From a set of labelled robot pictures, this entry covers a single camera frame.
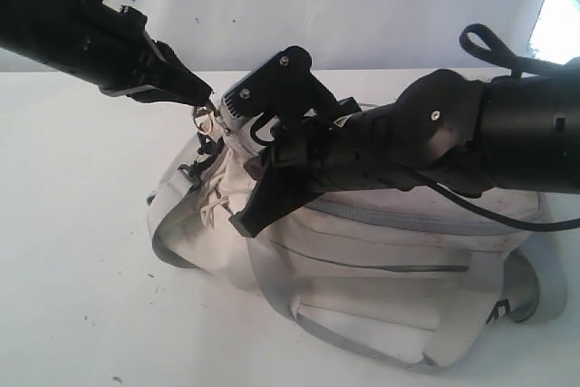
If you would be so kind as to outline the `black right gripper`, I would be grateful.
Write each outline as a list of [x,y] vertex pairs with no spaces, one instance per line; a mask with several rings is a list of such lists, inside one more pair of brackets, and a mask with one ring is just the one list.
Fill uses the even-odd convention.
[[364,111],[354,101],[330,110],[266,110],[252,127],[275,123],[272,139],[251,166],[256,185],[229,218],[242,237],[256,237],[324,193],[429,186],[435,158],[433,105],[394,103]]

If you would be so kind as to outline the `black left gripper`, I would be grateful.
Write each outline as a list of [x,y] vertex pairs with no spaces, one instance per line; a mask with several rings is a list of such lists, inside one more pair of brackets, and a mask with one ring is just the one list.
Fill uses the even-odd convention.
[[209,104],[212,88],[168,44],[155,42],[155,52],[146,22],[134,8],[104,0],[1,0],[1,47],[112,96]]

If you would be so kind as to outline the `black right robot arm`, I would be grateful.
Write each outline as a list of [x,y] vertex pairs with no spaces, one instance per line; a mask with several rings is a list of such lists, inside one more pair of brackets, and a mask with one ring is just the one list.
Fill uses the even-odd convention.
[[579,71],[490,82],[439,69],[395,102],[363,110],[337,100],[308,68],[265,64],[228,95],[230,108],[273,138],[246,168],[256,181],[231,219],[245,237],[328,192],[426,187],[456,205],[531,232],[576,229],[575,219],[531,223],[475,205],[491,189],[579,190]]

